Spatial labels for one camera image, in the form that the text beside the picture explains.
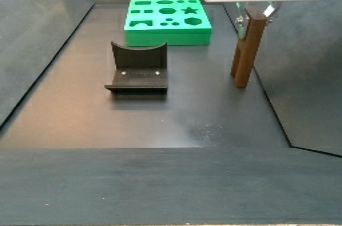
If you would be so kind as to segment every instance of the green foam block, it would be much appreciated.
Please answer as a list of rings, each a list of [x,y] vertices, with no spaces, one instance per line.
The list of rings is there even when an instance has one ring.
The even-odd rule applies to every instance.
[[[208,45],[210,24],[198,0],[130,0],[126,46]]]

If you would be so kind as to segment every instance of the shape hole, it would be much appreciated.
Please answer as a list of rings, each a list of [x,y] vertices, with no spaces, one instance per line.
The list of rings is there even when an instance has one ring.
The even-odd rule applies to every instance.
[[[130,23],[129,23],[129,26],[130,27],[134,27],[134,26],[152,26],[153,24],[152,24],[152,21],[149,21],[149,20],[145,20],[145,21],[130,21]]]
[[[181,11],[184,11],[184,14],[196,14],[197,13],[197,9],[194,9],[192,7],[186,7],[185,9],[181,9]]]
[[[148,1],[148,0],[136,1],[134,4],[136,4],[137,6],[141,6],[141,5],[150,5],[150,1]]]
[[[161,9],[158,10],[158,12],[160,12],[161,14],[173,14],[173,13],[176,12],[176,10],[174,10],[173,8],[161,8]]]
[[[185,24],[189,24],[189,25],[198,25],[201,23],[201,20],[197,19],[197,18],[190,17],[190,18],[186,18],[184,20],[184,22],[185,22]]]
[[[170,0],[158,0],[156,3],[160,5],[165,5],[165,4],[172,4],[173,2]]]

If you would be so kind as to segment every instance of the black holder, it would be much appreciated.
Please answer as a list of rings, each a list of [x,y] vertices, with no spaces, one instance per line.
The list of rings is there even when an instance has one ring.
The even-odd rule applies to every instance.
[[[113,42],[110,44],[116,71],[112,84],[104,87],[112,92],[166,92],[166,43],[142,49],[129,49]]]

